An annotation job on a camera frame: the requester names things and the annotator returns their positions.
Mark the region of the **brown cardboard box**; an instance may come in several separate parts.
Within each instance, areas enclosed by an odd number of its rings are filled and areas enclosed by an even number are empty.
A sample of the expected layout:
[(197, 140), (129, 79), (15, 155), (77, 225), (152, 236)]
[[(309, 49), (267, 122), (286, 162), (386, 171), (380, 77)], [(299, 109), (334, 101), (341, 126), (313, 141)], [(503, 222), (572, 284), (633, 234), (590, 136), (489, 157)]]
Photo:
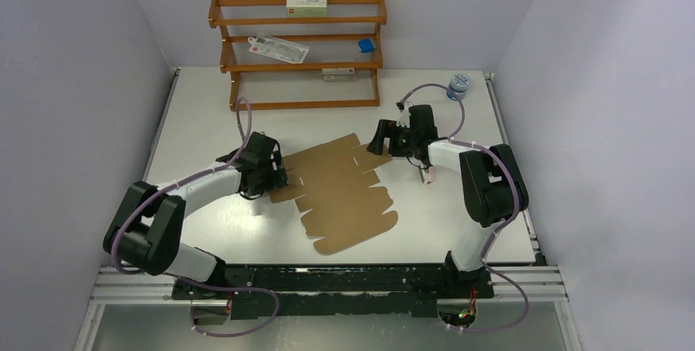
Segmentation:
[(270, 193), (272, 203), (292, 201), (315, 251), (333, 255), (391, 230), (398, 213), (376, 169), (391, 162), (373, 154), (356, 134), (284, 158), (288, 186)]

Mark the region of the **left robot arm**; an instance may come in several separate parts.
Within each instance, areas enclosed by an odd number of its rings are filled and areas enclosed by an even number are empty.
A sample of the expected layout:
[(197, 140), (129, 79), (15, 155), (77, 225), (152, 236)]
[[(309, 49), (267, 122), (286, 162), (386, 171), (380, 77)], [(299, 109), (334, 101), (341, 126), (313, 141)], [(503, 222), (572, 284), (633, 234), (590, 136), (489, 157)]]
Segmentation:
[(242, 147), (180, 181), (132, 184), (107, 229), (103, 249), (114, 261), (132, 265), (134, 273), (183, 277), (204, 297), (216, 298), (228, 284), (225, 261), (182, 243), (185, 219), (220, 198), (253, 200), (287, 185), (279, 141), (252, 132)]

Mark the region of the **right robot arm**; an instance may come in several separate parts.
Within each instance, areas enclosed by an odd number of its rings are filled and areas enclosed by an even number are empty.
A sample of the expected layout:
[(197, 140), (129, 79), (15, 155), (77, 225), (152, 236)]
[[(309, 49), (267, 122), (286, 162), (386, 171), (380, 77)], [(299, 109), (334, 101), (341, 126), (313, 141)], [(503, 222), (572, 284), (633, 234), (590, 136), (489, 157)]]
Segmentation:
[(469, 220), (462, 238), (447, 252), (442, 284), (461, 297), (488, 269), (497, 237), (529, 205), (529, 195), (511, 147), (483, 146), (439, 135), (429, 105), (400, 106), (399, 120), (379, 120), (367, 145), (374, 155), (417, 160), (422, 171), (444, 168), (461, 177)]

